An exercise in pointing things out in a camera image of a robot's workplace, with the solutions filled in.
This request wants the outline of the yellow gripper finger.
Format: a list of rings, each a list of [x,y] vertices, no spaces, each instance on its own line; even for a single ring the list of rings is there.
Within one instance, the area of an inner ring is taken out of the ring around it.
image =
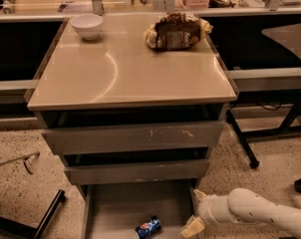
[[[190,237],[200,233],[205,229],[204,222],[196,216],[191,216],[186,224],[183,226],[183,228],[180,231],[180,235],[184,239],[189,239]]]

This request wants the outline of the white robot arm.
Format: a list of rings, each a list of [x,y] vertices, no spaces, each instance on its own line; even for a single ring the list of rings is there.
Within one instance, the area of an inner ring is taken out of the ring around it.
[[[198,189],[194,194],[197,216],[192,215],[181,229],[185,239],[200,233],[206,225],[219,223],[267,223],[301,239],[301,209],[271,202],[246,188],[235,188],[221,196],[206,195]]]

